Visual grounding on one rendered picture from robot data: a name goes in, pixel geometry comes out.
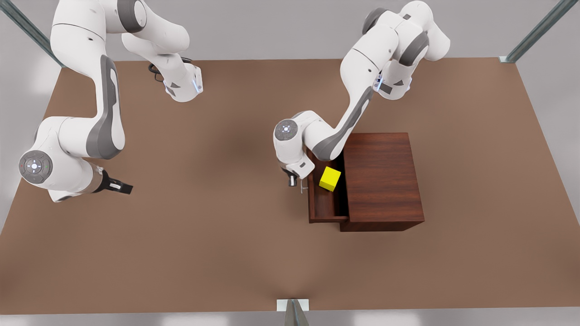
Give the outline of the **dark wooden drawer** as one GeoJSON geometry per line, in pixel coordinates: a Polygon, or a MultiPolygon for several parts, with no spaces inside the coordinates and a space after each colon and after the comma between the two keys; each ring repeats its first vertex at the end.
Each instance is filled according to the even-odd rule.
{"type": "Polygon", "coordinates": [[[307,177],[309,223],[343,223],[348,221],[348,196],[343,155],[340,154],[333,161],[325,162],[319,161],[309,149],[306,149],[306,154],[315,164],[312,173],[307,177]],[[341,172],[333,192],[319,186],[326,167],[341,172]]]}

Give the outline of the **yellow cube block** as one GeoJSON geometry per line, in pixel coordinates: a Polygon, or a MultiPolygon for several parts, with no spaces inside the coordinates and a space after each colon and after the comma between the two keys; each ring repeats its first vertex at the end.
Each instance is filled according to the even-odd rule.
{"type": "Polygon", "coordinates": [[[325,167],[323,174],[319,180],[319,187],[333,192],[339,182],[341,171],[333,169],[329,166],[325,167]]]}

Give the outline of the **dark wooden cabinet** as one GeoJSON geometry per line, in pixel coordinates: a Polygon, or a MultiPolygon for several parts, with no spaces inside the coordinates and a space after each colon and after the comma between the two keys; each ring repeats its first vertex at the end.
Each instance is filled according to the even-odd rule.
{"type": "Polygon", "coordinates": [[[354,133],[343,150],[342,232],[404,231],[425,220],[407,133],[354,133]]]}

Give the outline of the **silver frame post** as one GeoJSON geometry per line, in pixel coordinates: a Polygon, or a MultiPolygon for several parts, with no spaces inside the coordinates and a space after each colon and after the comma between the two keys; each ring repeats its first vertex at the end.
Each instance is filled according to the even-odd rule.
{"type": "Polygon", "coordinates": [[[560,0],[507,56],[499,56],[499,61],[509,63],[517,62],[578,1],[579,0],[560,0]]]}
{"type": "Polygon", "coordinates": [[[51,50],[49,39],[42,33],[35,24],[33,24],[29,18],[21,12],[19,8],[11,0],[0,0],[0,10],[4,12],[10,20],[13,21],[28,37],[30,37],[35,43],[48,55],[50,56],[60,67],[66,67],[51,50]]]}
{"type": "Polygon", "coordinates": [[[277,299],[277,312],[285,312],[284,326],[309,326],[305,315],[309,310],[309,299],[277,299]]]}

